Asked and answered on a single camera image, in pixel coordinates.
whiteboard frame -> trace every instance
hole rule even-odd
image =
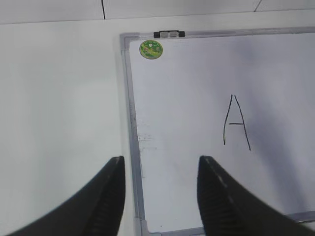
[[[315,27],[297,27],[297,28],[270,28],[270,29],[240,29],[240,30],[221,30],[221,31],[188,31],[185,32],[186,38],[208,38],[208,37],[231,37],[231,36],[248,36],[248,35],[268,35],[268,34],[298,34],[298,33],[315,33]],[[139,142],[136,124],[136,112],[133,96],[133,82],[131,73],[131,61],[129,56],[129,46],[132,41],[154,39],[151,33],[123,33],[120,35],[121,52],[124,66],[124,84],[127,104],[128,133],[131,157],[131,172],[133,183],[133,195],[135,205],[135,228],[136,235],[140,236],[197,236],[204,235],[203,228],[186,229],[172,232],[150,233],[147,228],[144,198],[142,188],[142,167],[139,151]],[[298,223],[314,222],[315,211],[301,212],[287,215]]]

whiteboard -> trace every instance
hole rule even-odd
[[[315,210],[315,34],[162,39],[155,60],[142,42],[129,54],[150,232],[202,227],[201,155],[283,214]]]

round magnet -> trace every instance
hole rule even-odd
[[[155,40],[147,40],[140,45],[140,54],[146,59],[157,59],[163,53],[162,45]]]

black clip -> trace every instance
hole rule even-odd
[[[153,33],[154,38],[178,38],[185,37],[185,31],[163,30]]]

